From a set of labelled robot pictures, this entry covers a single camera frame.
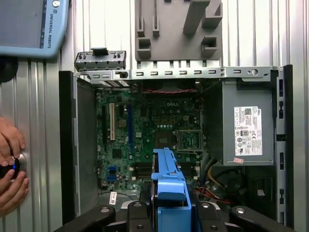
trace white pci slot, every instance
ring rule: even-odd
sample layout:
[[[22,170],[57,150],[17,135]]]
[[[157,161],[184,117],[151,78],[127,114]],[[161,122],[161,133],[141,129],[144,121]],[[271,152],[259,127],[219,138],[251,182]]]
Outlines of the white pci slot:
[[[116,139],[116,105],[110,103],[110,140]]]

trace hand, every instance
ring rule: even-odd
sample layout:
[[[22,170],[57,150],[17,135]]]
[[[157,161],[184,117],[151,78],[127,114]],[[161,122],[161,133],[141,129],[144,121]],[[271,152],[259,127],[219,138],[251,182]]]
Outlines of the hand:
[[[26,173],[20,172],[11,184],[14,170],[11,169],[0,180],[0,217],[14,211],[28,194],[29,179],[25,178]]]
[[[10,147],[15,158],[19,157],[20,149],[25,148],[25,140],[19,130],[0,117],[0,165],[13,165]]]

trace dell logo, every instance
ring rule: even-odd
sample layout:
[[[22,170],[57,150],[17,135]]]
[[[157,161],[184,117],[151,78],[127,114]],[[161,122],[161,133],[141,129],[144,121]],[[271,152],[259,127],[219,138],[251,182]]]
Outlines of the dell logo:
[[[167,106],[178,106],[178,102],[168,102]]]

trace yellow wire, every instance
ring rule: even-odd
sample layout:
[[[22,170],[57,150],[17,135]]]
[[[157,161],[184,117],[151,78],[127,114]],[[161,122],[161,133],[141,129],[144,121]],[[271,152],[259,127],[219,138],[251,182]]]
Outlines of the yellow wire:
[[[225,187],[223,187],[218,181],[216,181],[216,180],[212,177],[212,175],[211,175],[211,169],[212,169],[212,166],[211,166],[211,168],[209,168],[209,170],[208,170],[208,177],[209,177],[209,179],[212,180],[214,183],[216,183],[218,186],[220,186],[220,187],[222,187],[222,188],[225,188]]]

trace sheet metal wall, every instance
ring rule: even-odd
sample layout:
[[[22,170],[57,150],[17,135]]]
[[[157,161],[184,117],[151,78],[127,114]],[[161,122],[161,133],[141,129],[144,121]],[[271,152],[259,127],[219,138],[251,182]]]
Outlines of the sheet metal wall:
[[[308,34],[309,0],[222,0],[223,59],[208,66],[294,66],[295,229],[309,231]],[[0,221],[0,232],[51,232],[61,225],[57,72],[74,70],[79,51],[91,47],[128,52],[134,59],[133,0],[73,0],[58,61],[21,62],[17,77],[0,88],[0,114],[23,132],[31,178],[29,197]],[[191,67],[201,62],[192,61]],[[142,67],[152,67],[142,62]],[[169,62],[157,66],[169,67]]]

